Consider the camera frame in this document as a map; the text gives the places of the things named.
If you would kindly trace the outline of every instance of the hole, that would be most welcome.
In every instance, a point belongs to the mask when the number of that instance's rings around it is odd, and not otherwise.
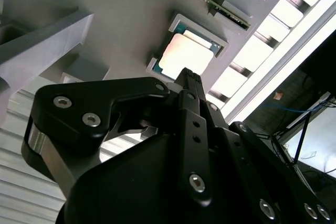
[[[200,138],[197,137],[197,136],[193,136],[193,139],[194,139],[194,141],[195,141],[196,143],[200,143],[200,142],[201,142]]]
[[[67,105],[68,104],[68,102],[64,99],[58,100],[58,103],[62,104],[62,105]]]
[[[188,93],[187,96],[188,96],[189,98],[191,98],[191,99],[195,99],[195,97],[194,97],[193,94]]]
[[[161,90],[161,91],[164,90],[164,87],[163,87],[162,85],[160,85],[160,84],[157,84],[157,85],[155,85],[155,86],[156,86],[157,89],[159,89],[159,90]]]
[[[197,123],[197,122],[195,122],[195,121],[193,122],[193,124],[194,124],[194,126],[197,127],[197,128],[201,127],[200,124]]]
[[[93,116],[89,116],[88,117],[88,121],[92,122],[92,123],[95,123],[96,122],[96,119],[93,117]]]
[[[193,182],[194,182],[195,186],[197,186],[197,187],[201,186],[201,182],[198,180],[198,178],[193,178]]]
[[[241,159],[241,162],[242,162],[244,165],[248,165],[248,162],[247,162],[246,159],[244,159],[243,157],[242,157],[242,159]]]

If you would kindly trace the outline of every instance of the black wire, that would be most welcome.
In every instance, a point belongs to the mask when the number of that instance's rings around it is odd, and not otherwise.
[[[275,133],[277,133],[277,130],[280,128],[280,126],[282,125],[282,123],[284,122],[286,115],[287,115],[288,110],[285,111],[284,116],[282,117],[280,123],[278,124],[278,126],[275,128],[275,130],[273,131],[273,133],[271,135],[275,135]]]
[[[273,140],[272,140],[272,139],[270,139],[270,140],[271,140],[271,145],[272,145],[272,148],[273,148],[274,153],[277,155],[277,157],[278,157],[279,159],[281,159],[280,156],[279,156],[278,150],[276,150],[275,147],[274,147]]]
[[[331,173],[331,172],[333,172],[333,171],[335,171],[335,170],[336,170],[336,168],[335,168],[334,170],[330,170],[330,171],[328,171],[328,172],[326,172],[326,173],[324,173],[324,174]]]

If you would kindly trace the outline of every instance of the countersunk screw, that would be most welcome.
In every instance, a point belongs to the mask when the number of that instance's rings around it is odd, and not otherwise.
[[[310,215],[311,218],[317,220],[317,214],[308,204],[305,203],[305,210]]]
[[[244,131],[244,132],[247,132],[247,129],[245,128],[245,126],[243,126],[242,124],[239,125],[239,128]]]
[[[204,190],[205,190],[204,181],[197,174],[192,174],[189,177],[189,183],[196,192],[198,192],[198,193],[204,192]]]
[[[54,105],[56,107],[66,109],[72,106],[72,102],[67,97],[55,97],[54,98]]]
[[[325,217],[326,220],[330,220],[330,215],[328,214],[327,211],[324,210],[323,207],[321,207],[320,205],[317,205],[317,209],[320,212],[320,214]]]
[[[218,110],[217,106],[212,103],[210,103],[210,108],[212,108],[214,111]]]
[[[263,213],[270,219],[275,219],[275,212],[273,208],[270,206],[269,203],[267,203],[265,200],[261,199],[259,202],[260,209],[263,211]]]
[[[97,127],[100,124],[100,118],[96,114],[86,113],[82,117],[83,123],[90,127]]]

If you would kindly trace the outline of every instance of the cable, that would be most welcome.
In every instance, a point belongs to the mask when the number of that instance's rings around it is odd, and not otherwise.
[[[319,104],[317,105],[314,109],[312,110],[295,110],[295,109],[290,109],[290,108],[287,108],[287,107],[284,107],[282,105],[278,105],[278,104],[265,104],[264,106],[267,106],[267,107],[275,107],[275,108],[279,108],[279,109],[282,109],[282,110],[286,110],[286,111],[290,111],[290,112],[296,112],[296,113],[306,113],[306,112],[313,112],[313,111],[316,111],[316,110],[319,110],[323,104]]]
[[[333,171],[335,171],[335,170],[336,170],[336,168],[335,168],[334,170],[330,170],[330,171],[328,171],[328,172],[326,172],[326,173],[324,173],[324,174],[331,173],[331,172],[333,172]]]

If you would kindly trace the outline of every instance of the gray panel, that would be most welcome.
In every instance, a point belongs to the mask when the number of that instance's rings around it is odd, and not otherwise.
[[[34,205],[46,207],[59,211],[64,204],[64,200],[52,198],[48,195],[37,193],[36,191],[29,190],[25,187],[17,186],[12,183],[4,182],[0,179],[0,194],[8,195]]]
[[[37,224],[37,223],[54,224],[53,221],[41,219],[36,216],[29,215],[24,212],[19,212],[17,210],[13,210],[3,206],[0,206],[0,216],[26,224]]]
[[[20,155],[22,140],[22,136],[0,129],[0,148]]]
[[[50,195],[56,199],[64,199],[61,190],[56,184],[18,172],[5,166],[0,166],[0,180],[8,183],[15,182],[15,184],[20,187],[25,187],[41,194]]]
[[[148,60],[159,53],[173,13],[182,13],[230,43],[225,56],[212,60],[202,75],[205,89],[209,90],[279,0],[226,1],[250,17],[248,32],[230,30],[208,13],[203,0],[5,0],[4,15],[37,28],[77,7],[93,12],[95,18],[82,51],[111,67],[107,79],[121,79],[148,75]],[[63,69],[54,65],[46,76],[58,73],[60,77]]]
[[[48,179],[41,173],[37,172],[36,170],[28,166],[21,155],[6,151],[1,148],[0,148],[0,166],[6,166],[19,172],[32,175],[34,177],[53,183],[56,186],[56,183],[52,182],[50,179]]]
[[[18,211],[37,216],[49,221],[55,221],[58,212],[42,206],[36,206],[26,201],[0,194],[0,206],[16,209]]]

